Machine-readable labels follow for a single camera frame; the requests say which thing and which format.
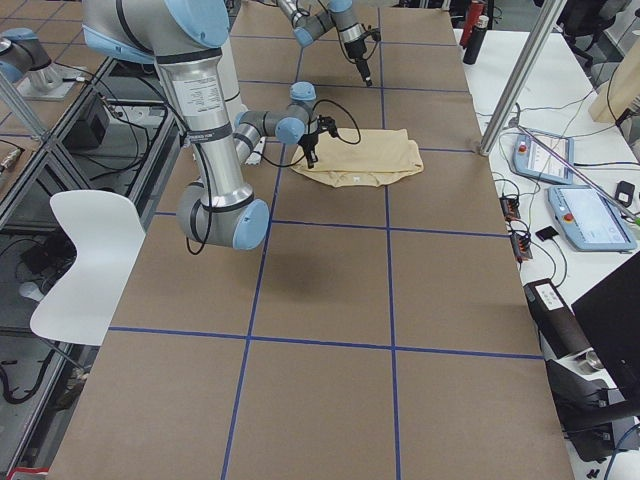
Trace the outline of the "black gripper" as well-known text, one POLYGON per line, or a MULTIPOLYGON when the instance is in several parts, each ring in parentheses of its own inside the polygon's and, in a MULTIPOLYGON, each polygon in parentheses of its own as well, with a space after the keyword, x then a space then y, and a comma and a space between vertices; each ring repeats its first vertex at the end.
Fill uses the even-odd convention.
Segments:
POLYGON ((354 65, 357 64, 362 81, 367 87, 371 87, 373 82, 368 60, 373 55, 374 50, 367 53, 367 39, 373 40, 374 47, 377 47, 377 44, 381 41, 380 29, 378 27, 369 27, 358 38, 344 43, 343 46, 345 47, 345 55, 348 61, 354 65))
POLYGON ((317 116, 299 140, 308 167, 313 167, 317 163, 315 147, 318 144, 319 136, 323 133, 328 133, 332 138, 338 137, 338 128, 331 116, 317 116))

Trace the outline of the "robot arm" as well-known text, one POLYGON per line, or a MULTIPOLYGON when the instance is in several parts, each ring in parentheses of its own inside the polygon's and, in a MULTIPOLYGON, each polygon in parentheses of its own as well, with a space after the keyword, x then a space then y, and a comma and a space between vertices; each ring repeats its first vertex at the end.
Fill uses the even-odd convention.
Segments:
POLYGON ((281 112, 244 111, 230 120, 218 73, 229 36, 222 1, 86 1, 83 31, 90 48, 156 68, 200 172, 177 212, 185 236, 237 250, 257 247, 266 235, 270 209, 244 180, 241 164, 263 137, 316 145, 314 86, 292 84, 291 101, 281 112))
POLYGON ((298 1, 277 0, 275 6, 286 16, 293 34, 302 48, 306 48, 326 33, 335 30, 345 59, 354 65, 367 87, 372 86, 366 40, 371 38, 374 48, 381 42, 378 27, 366 27, 356 15, 352 1, 319 1, 320 11, 312 14, 298 1))

